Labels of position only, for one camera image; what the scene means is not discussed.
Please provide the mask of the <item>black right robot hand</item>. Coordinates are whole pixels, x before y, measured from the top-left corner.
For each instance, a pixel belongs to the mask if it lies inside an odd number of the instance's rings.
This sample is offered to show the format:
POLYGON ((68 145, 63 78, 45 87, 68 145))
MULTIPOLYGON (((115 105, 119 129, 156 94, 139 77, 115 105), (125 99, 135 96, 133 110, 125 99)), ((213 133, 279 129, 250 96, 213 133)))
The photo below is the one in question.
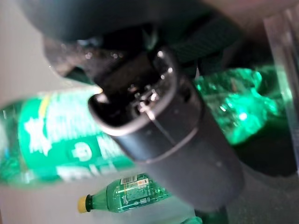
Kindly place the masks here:
POLYGON ((213 211, 244 186, 240 162, 177 59, 174 44, 210 13, 200 0, 19 0, 62 77, 102 93, 89 110, 157 182, 213 211))

